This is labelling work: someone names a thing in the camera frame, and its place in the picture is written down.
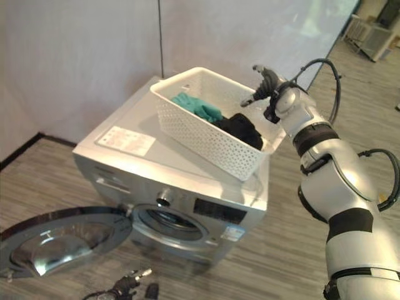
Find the teal towel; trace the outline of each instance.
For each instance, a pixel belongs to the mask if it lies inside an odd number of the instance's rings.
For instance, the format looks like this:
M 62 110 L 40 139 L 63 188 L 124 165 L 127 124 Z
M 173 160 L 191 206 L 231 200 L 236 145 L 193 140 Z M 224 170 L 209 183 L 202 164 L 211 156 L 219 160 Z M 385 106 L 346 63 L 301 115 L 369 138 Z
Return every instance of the teal towel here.
M 210 123 L 223 119 L 223 115 L 218 108 L 184 92 L 180 92 L 171 101 Z

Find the open washer door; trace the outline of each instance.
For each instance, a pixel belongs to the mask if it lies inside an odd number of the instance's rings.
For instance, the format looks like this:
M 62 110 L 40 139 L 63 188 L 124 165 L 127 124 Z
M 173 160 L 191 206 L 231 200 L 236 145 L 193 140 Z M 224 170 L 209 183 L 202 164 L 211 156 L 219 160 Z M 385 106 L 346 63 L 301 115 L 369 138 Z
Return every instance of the open washer door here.
M 0 234 L 0 277 L 44 276 L 87 263 L 120 245 L 132 217 L 115 207 L 54 211 L 20 222 Z

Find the white laundry basket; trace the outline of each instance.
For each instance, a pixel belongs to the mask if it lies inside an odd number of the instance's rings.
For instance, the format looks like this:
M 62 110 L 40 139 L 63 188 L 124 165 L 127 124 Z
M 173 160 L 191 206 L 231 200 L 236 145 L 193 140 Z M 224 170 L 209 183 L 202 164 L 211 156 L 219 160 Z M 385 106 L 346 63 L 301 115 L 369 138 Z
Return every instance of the white laundry basket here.
M 263 116 L 267 100 L 242 108 L 241 100 L 254 90 L 203 67 L 161 80 L 150 90 L 157 96 L 163 132 L 242 181 L 251 176 L 285 137 L 280 125 L 270 123 Z M 236 113 L 244 114 L 262 136 L 264 146 L 261 151 L 170 101 L 181 92 L 216 106 L 226 118 Z

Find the front-loading washing machine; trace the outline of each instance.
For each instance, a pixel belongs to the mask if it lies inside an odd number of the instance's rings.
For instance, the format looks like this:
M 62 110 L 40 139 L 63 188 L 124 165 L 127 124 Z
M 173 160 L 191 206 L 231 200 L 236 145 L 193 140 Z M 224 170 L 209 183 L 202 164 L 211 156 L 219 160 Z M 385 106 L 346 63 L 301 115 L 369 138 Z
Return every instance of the front-loading washing machine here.
M 166 136 L 149 92 L 157 81 L 152 78 L 73 151 L 108 206 L 56 211 L 5 230 L 0 276 L 49 274 L 126 238 L 215 264 L 261 221 L 269 158 L 241 182 Z M 279 126 L 276 134 L 283 139 Z

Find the label sticker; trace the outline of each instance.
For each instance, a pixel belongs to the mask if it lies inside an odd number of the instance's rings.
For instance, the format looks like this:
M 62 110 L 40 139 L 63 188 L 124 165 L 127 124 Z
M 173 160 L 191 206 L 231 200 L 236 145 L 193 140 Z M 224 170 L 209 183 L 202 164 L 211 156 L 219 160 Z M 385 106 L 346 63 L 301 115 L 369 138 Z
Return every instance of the label sticker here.
M 97 144 L 125 153 L 145 156 L 155 140 L 152 136 L 113 126 L 97 140 Z
M 222 234 L 222 239 L 228 239 L 232 242 L 237 242 L 240 240 L 242 235 L 246 232 L 244 228 L 237 226 L 237 225 L 229 225 L 225 229 L 224 233 Z

